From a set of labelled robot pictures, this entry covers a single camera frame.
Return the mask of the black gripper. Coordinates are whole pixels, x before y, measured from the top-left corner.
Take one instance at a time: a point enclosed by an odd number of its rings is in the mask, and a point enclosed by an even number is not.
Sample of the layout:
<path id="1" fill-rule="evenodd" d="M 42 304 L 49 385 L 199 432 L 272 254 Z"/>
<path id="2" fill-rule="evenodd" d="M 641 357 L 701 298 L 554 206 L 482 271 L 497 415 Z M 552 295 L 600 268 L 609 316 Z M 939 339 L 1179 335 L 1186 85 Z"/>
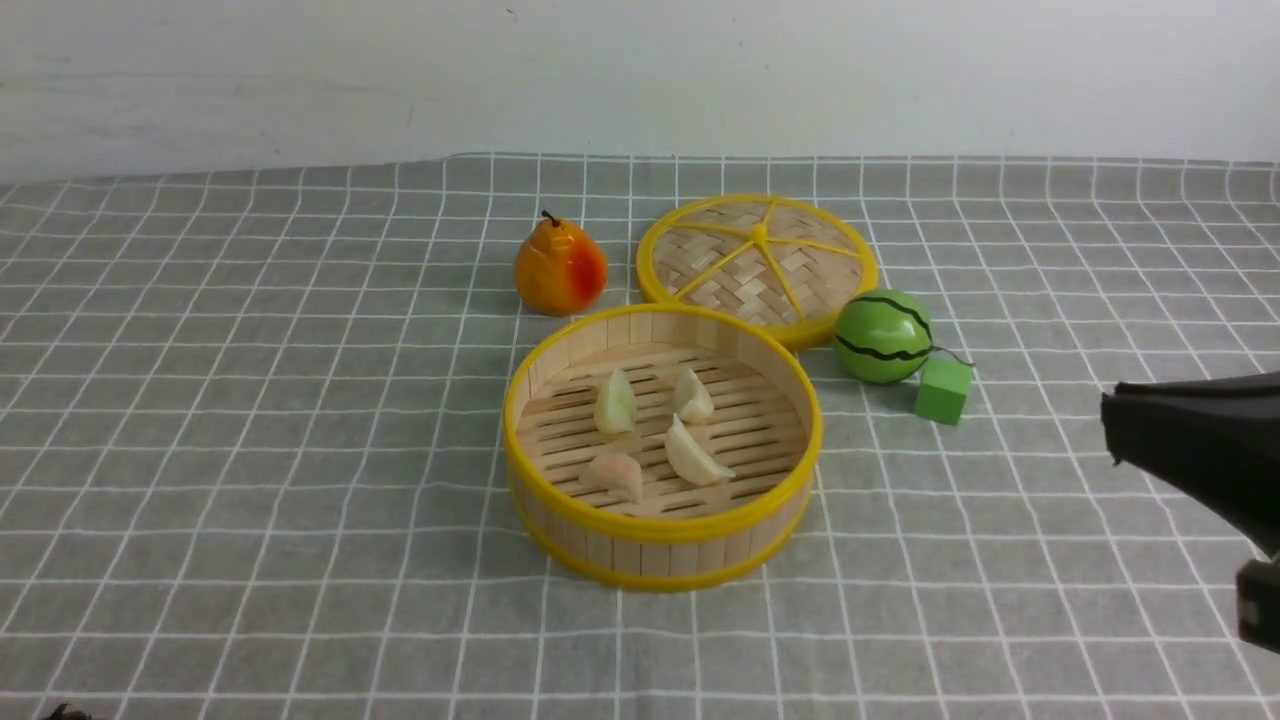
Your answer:
<path id="1" fill-rule="evenodd" d="M 1192 497 L 1262 553 L 1235 575 L 1242 641 L 1279 651 L 1279 374 L 1119 382 L 1100 398 L 1114 464 Z"/>

